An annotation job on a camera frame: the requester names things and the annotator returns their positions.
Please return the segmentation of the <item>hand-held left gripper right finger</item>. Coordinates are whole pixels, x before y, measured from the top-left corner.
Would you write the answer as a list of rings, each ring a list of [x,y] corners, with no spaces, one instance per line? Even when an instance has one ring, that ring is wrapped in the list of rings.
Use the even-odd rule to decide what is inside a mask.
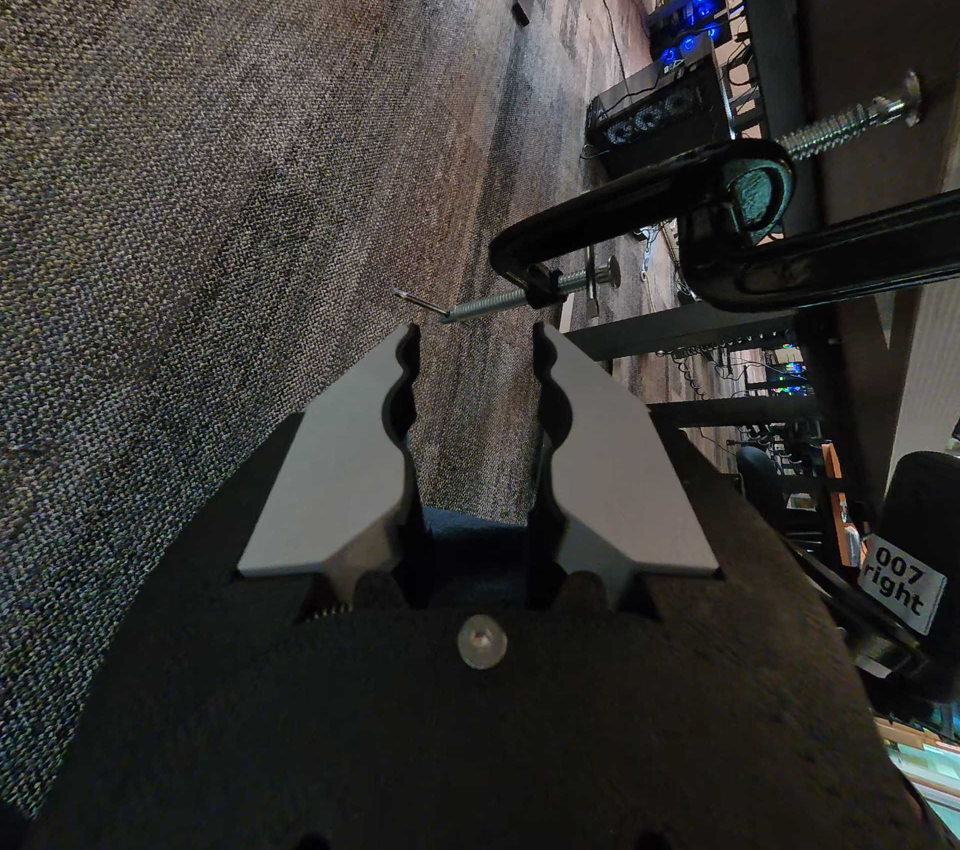
[[[646,405],[547,323],[533,328],[542,430],[527,521],[530,607],[598,578],[629,605],[647,576],[713,580],[721,568]]]

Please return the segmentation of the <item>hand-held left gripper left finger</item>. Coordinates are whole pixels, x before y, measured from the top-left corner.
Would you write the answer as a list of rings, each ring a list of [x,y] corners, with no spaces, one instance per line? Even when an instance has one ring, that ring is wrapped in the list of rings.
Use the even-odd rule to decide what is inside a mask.
[[[243,579],[319,575],[351,604],[366,573],[401,563],[404,539],[422,533],[406,445],[421,339],[400,324],[306,406],[237,564]]]

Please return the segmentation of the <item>black C-clamp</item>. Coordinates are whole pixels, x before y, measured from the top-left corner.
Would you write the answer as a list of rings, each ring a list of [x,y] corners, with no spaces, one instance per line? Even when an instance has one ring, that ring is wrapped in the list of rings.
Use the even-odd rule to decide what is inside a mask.
[[[671,165],[684,187],[678,261],[693,294],[729,313],[799,309],[952,279],[959,271],[958,190],[815,232],[762,243],[786,215],[796,165],[886,124],[920,122],[921,79],[778,139],[704,146]]]
[[[710,144],[630,172],[512,224],[493,238],[488,263],[512,291],[446,308],[392,288],[401,301],[443,324],[526,307],[541,310],[566,300],[571,280],[550,261],[671,219],[690,217],[723,200],[725,166],[744,157],[751,139]]]

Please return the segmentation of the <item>person's dark trousers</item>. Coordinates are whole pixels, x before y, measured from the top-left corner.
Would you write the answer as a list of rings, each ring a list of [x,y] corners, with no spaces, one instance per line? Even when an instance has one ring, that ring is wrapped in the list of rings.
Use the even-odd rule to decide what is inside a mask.
[[[404,433],[401,501],[393,525],[399,556],[390,571],[397,606],[507,607],[529,604],[527,529],[449,509],[424,506],[410,438]]]

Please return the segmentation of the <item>black desktop computer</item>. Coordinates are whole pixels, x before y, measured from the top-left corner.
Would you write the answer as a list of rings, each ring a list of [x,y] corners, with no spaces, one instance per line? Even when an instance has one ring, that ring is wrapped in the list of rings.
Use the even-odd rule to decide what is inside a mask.
[[[712,55],[651,64],[587,108],[584,143],[611,180],[735,137]]]

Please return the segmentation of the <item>black computer with blue lights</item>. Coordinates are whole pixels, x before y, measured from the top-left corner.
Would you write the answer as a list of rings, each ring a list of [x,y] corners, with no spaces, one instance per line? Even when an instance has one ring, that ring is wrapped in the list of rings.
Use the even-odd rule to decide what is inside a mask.
[[[728,0],[673,0],[646,21],[654,63],[672,64],[693,52],[702,37],[714,48],[734,40]]]

